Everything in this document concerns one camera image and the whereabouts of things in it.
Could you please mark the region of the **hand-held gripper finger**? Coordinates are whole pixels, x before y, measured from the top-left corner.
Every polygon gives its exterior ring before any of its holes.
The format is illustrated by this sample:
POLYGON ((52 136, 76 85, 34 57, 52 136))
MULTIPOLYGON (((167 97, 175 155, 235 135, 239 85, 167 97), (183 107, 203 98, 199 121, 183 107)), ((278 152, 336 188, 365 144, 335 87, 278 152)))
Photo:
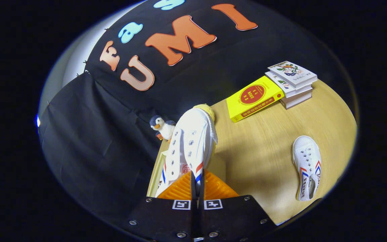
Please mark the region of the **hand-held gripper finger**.
POLYGON ((192 172, 176 180, 167 190, 184 190, 185 198, 144 197, 126 219, 126 231, 143 242, 192 242, 192 215, 197 203, 192 172))
POLYGON ((199 233, 205 242, 261 242, 277 230, 252 195, 206 199, 205 173, 199 196, 199 233))

